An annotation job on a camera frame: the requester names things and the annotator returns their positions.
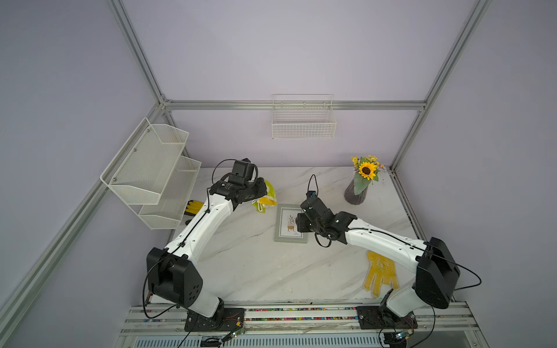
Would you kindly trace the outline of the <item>green picture frame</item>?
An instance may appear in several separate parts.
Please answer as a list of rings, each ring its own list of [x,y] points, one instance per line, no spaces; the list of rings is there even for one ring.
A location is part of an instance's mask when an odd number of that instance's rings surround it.
[[[274,241],[281,243],[307,244],[308,236],[297,230],[295,221],[302,210],[295,204],[278,204],[276,212],[276,223]]]

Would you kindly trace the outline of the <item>yellow green white cloth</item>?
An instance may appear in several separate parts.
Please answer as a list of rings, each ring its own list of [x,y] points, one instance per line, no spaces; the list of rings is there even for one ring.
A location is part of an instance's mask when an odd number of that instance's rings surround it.
[[[252,206],[256,208],[259,213],[265,213],[268,208],[277,206],[276,191],[273,185],[265,180],[267,193],[263,197],[253,200]]]

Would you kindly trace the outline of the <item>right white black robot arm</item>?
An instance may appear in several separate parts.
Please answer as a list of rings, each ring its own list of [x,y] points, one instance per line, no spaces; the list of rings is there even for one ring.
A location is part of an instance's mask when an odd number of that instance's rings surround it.
[[[331,242],[361,247],[392,260],[414,278],[385,295],[379,309],[400,320],[423,306],[449,307],[461,271],[444,241],[409,239],[365,222],[354,214],[334,214],[318,197],[309,197],[296,217],[301,233],[315,233]]]

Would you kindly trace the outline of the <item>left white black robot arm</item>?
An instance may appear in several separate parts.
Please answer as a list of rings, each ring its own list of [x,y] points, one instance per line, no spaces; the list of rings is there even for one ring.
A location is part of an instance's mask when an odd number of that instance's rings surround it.
[[[221,306],[221,299],[204,289],[204,280],[197,270],[203,249],[239,205],[265,197],[268,187],[263,178],[240,184],[218,181],[207,192],[202,209],[178,237],[163,249],[153,248],[147,255],[143,292],[212,318]]]

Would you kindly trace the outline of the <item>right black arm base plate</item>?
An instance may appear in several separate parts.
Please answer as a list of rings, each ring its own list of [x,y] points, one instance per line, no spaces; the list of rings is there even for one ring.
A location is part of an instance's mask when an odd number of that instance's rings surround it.
[[[358,306],[356,311],[358,323],[362,330],[418,328],[413,312],[405,317],[398,317],[382,306]]]

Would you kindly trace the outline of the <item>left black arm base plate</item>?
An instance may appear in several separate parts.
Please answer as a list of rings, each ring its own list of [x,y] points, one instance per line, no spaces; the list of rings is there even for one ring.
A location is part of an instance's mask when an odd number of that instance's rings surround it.
[[[192,310],[188,310],[187,315],[185,332],[229,332],[240,328],[245,321],[244,308],[223,307],[217,309],[211,318],[204,317]]]

